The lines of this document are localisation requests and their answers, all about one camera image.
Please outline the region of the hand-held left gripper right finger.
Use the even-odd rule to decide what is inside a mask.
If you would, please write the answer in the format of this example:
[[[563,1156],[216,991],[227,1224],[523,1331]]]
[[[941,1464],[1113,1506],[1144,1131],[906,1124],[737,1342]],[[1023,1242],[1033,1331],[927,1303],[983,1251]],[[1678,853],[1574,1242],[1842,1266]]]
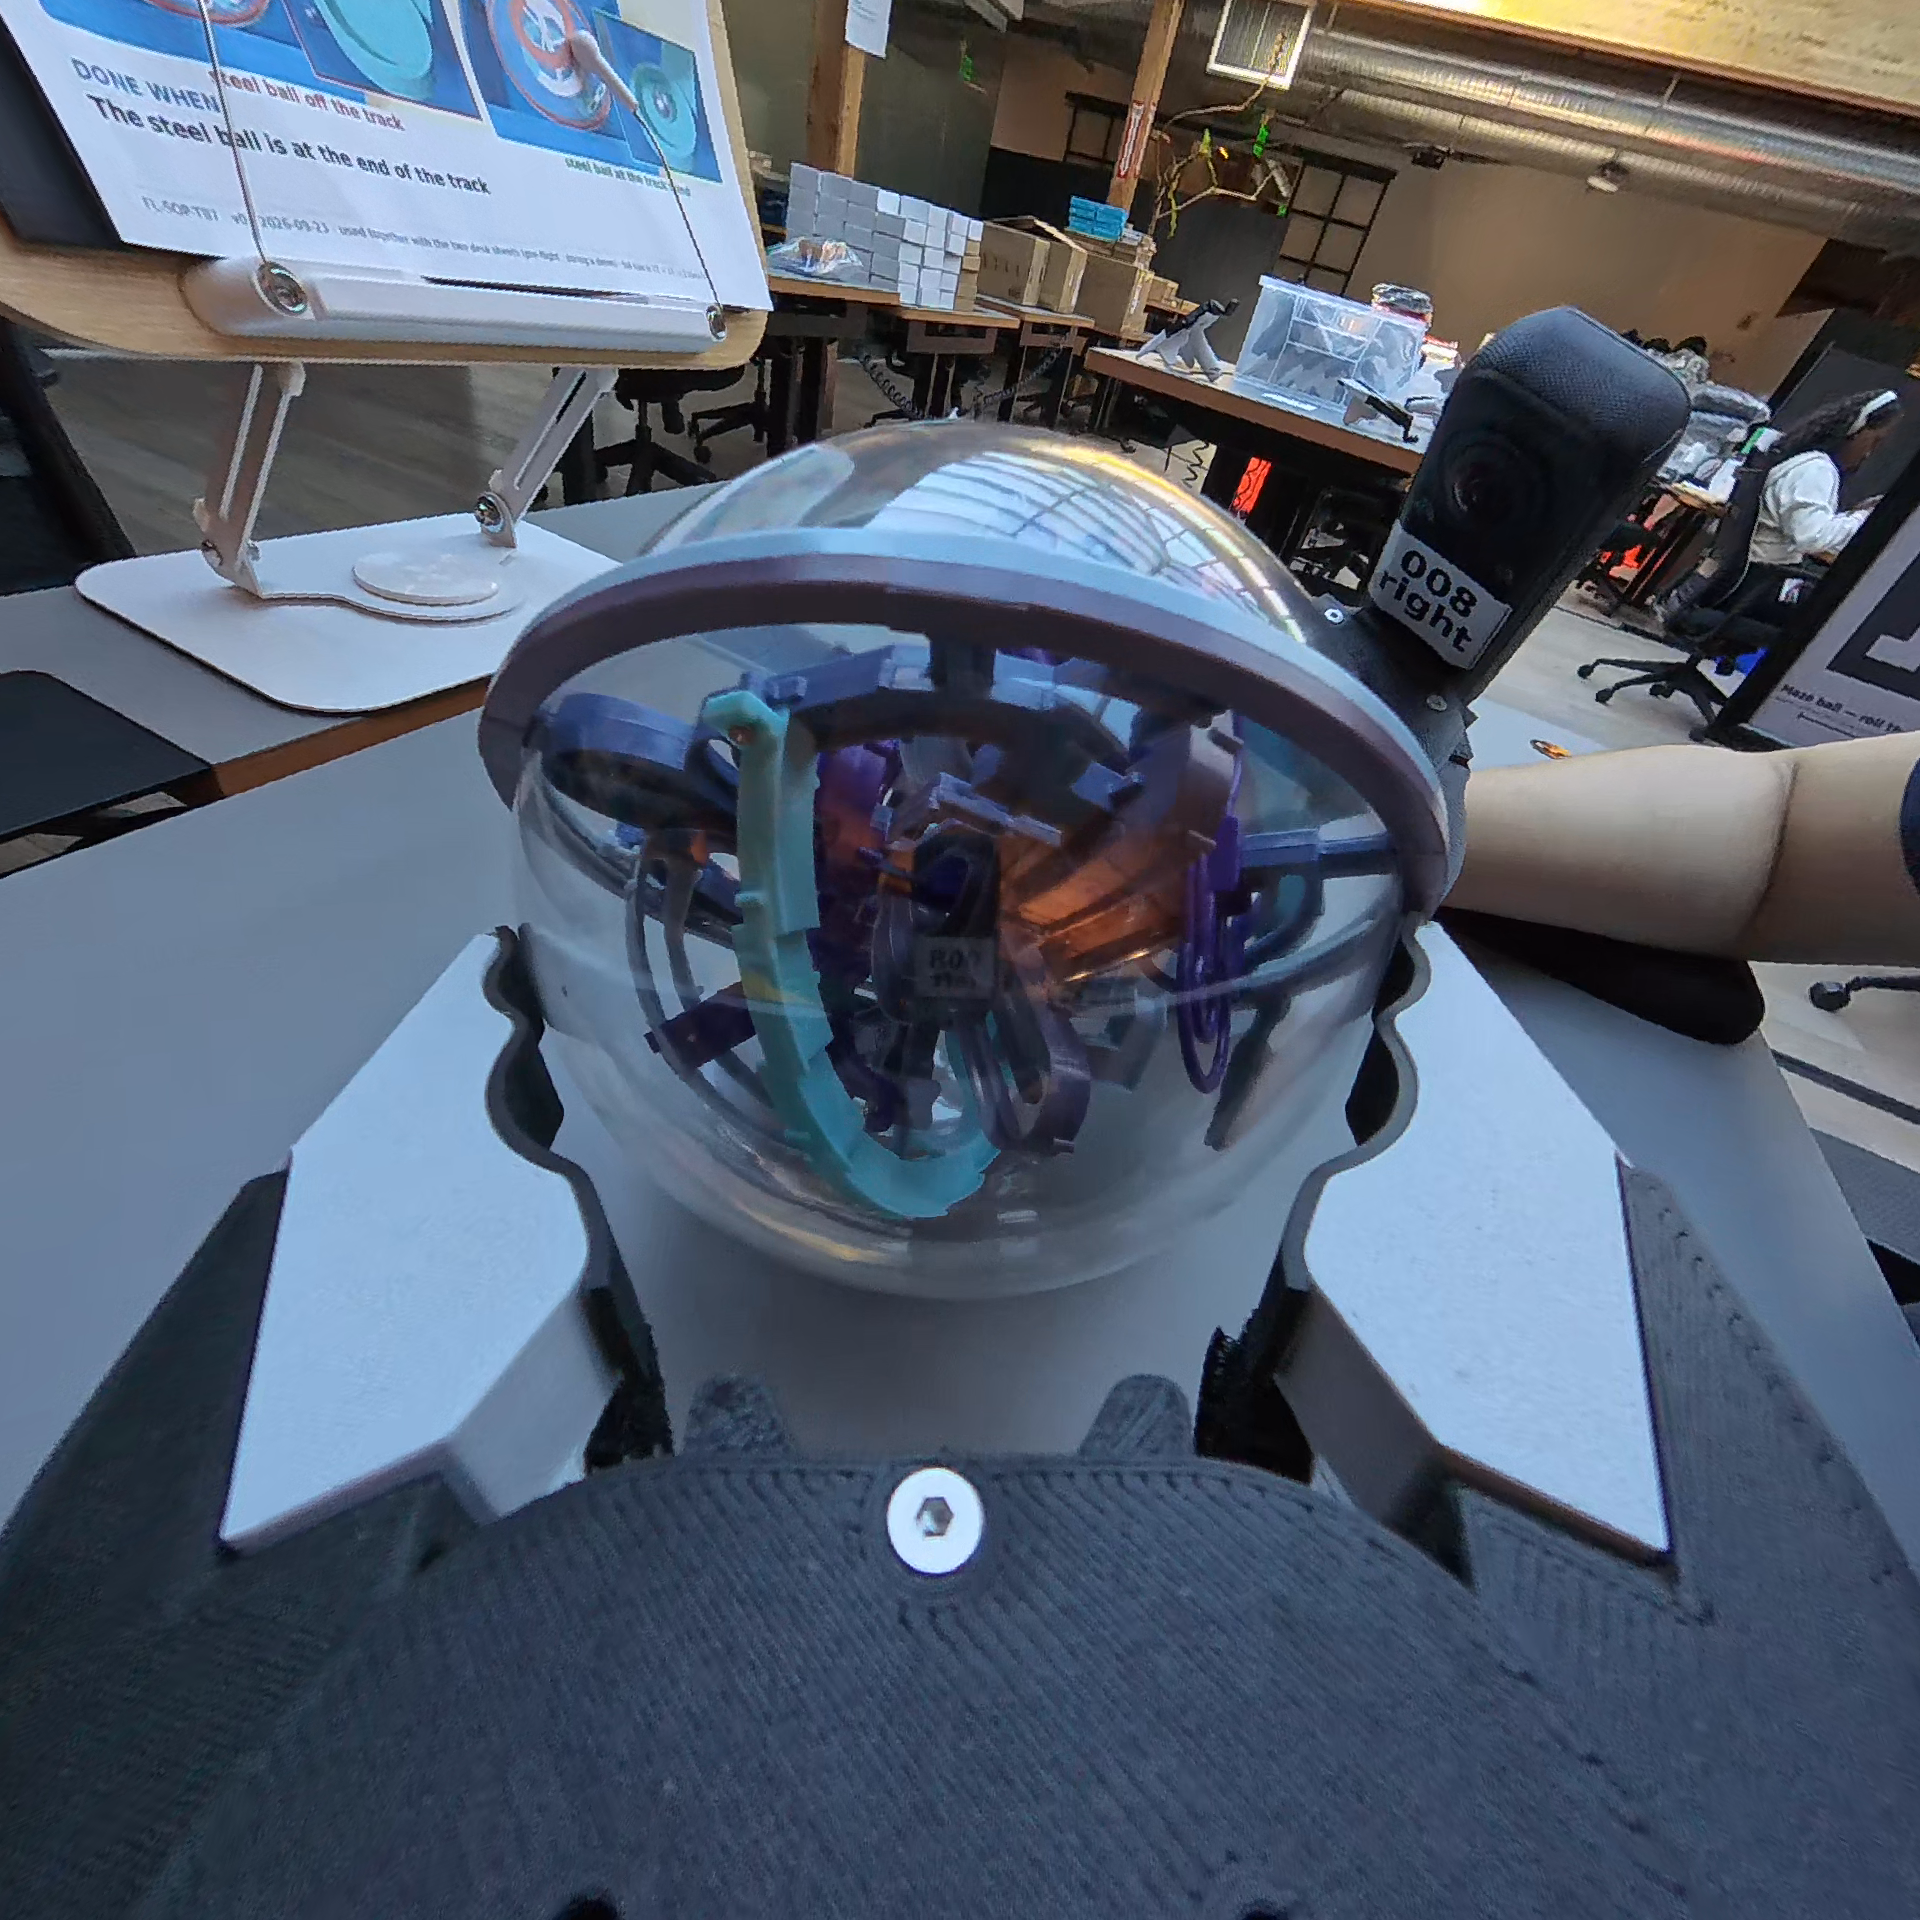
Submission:
[[[1401,1123],[1341,1152],[1339,1099],[1195,1232],[1229,1331],[1276,1253],[1308,1280],[1281,1395],[1326,1470],[1395,1530],[1438,1486],[1489,1491],[1657,1562],[1664,1464],[1611,1131],[1524,1038],[1454,935],[1395,1018]]]

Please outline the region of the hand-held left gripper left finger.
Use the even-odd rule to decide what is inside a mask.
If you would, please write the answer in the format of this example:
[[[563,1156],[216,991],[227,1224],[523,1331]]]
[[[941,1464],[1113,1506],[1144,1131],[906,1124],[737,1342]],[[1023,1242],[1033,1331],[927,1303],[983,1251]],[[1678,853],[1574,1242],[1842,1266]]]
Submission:
[[[493,1522],[580,1481],[654,1369],[540,1038],[516,935],[479,935],[292,1136],[222,1551],[407,1481]]]

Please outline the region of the clear plastic maze ball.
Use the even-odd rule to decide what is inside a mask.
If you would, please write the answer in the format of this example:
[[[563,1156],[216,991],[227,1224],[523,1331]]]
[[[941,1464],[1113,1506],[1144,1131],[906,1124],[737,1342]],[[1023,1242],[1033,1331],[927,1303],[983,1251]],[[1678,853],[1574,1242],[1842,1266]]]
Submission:
[[[886,1292],[1113,1275],[1319,1123],[1438,903],[1454,741],[1207,502],[1000,423],[701,484],[479,712],[607,1136]]]

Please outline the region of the person's right forearm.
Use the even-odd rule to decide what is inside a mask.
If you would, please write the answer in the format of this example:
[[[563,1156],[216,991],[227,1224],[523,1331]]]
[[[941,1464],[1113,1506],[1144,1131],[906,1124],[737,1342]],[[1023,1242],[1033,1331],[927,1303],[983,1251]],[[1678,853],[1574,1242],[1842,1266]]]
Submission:
[[[1664,741],[1473,776],[1443,903],[1678,952],[1916,966],[1920,741]]]

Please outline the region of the black office chair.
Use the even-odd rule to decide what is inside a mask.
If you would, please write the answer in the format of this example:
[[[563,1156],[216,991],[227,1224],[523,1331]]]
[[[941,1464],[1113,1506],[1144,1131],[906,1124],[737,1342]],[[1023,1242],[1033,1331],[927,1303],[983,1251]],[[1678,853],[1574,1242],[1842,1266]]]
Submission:
[[[1687,700],[1703,725],[1730,701],[1730,693],[1710,678],[1710,668],[1766,651],[1780,629],[1789,623],[1801,595],[1826,576],[1826,563],[1754,563],[1754,525],[1758,525],[1758,473],[1731,480],[1731,502],[1716,525],[1710,558],[1678,591],[1678,606],[1664,613],[1664,633],[1682,638],[1682,661],[1584,661],[1581,678],[1600,668],[1627,668],[1622,687],[1600,687],[1593,701],[1646,687],[1654,700]]]

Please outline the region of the clear plastic storage bin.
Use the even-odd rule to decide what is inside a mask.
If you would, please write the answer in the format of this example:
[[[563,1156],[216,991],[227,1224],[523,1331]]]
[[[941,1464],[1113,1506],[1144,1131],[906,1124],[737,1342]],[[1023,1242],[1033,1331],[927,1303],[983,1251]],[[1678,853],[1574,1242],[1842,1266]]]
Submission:
[[[1428,329],[1406,313],[1263,276],[1263,302],[1229,384],[1308,410],[1341,410],[1341,384],[1401,405],[1422,371],[1422,339]]]

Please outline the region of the wooden work table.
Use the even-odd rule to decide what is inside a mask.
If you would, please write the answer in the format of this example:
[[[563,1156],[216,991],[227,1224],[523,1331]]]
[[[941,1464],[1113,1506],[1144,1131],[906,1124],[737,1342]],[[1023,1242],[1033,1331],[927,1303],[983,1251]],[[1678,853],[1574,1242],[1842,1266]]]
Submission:
[[[1207,440],[1204,502],[1239,517],[1312,595],[1364,600],[1422,447],[1401,430],[1353,430],[1276,399],[1248,399],[1144,351],[1079,359],[1113,410],[1119,390],[1161,405],[1185,437]]]

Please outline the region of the black framed marker sign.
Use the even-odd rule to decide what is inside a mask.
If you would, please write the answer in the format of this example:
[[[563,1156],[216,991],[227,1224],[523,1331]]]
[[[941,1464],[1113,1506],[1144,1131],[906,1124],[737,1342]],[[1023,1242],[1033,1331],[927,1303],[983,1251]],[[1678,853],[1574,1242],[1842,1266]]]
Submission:
[[[1703,736],[1814,751],[1901,729],[1920,729],[1920,466],[1886,484]]]

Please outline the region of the metal air vent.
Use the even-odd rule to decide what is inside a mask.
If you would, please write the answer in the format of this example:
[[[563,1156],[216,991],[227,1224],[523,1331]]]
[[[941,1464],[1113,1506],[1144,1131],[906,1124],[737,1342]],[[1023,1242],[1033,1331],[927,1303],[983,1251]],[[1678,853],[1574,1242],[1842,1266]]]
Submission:
[[[1222,0],[1204,70],[1248,92],[1294,92],[1308,32],[1312,0]]]

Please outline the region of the black desk mat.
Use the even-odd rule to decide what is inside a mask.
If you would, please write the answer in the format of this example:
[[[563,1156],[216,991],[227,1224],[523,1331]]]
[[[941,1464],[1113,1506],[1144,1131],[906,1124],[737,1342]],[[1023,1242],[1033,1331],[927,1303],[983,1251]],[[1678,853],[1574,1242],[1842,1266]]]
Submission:
[[[146,795],[214,798],[214,759],[48,672],[0,672],[0,837],[76,831]]]

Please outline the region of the instruction sheet on stand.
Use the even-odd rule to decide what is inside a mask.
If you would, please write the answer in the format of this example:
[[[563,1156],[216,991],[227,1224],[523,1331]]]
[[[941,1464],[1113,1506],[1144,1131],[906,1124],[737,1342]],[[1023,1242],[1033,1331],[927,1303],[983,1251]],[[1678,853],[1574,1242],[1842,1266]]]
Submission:
[[[730,82],[737,182],[751,144]],[[7,143],[64,144],[25,70],[25,109]],[[719,302],[675,294],[563,294],[504,279],[445,279],[407,271],[328,271],[278,258],[170,258],[170,249],[68,249],[64,215],[7,213],[7,313],[104,351],[238,359],[248,390],[222,430],[199,546],[170,558],[94,563],[76,595],[130,629],[203,661],[227,687],[284,712],[399,712],[445,687],[497,672],[509,638],[592,558],[569,537],[523,534],[563,447],[580,437],[618,371],[737,371],[769,329]],[[284,447],[284,423],[314,364],[540,364],[545,405],[479,502],[445,517],[350,525],[304,537],[255,537],[255,506]]]

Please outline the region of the stack of white boxes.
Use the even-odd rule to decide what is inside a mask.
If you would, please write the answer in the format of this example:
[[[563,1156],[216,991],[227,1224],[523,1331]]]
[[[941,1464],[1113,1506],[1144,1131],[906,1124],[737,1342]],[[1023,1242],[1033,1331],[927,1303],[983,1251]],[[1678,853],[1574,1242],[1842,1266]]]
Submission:
[[[959,313],[978,294],[978,239],[983,222],[968,213],[796,162],[786,239],[769,249],[769,271]]]

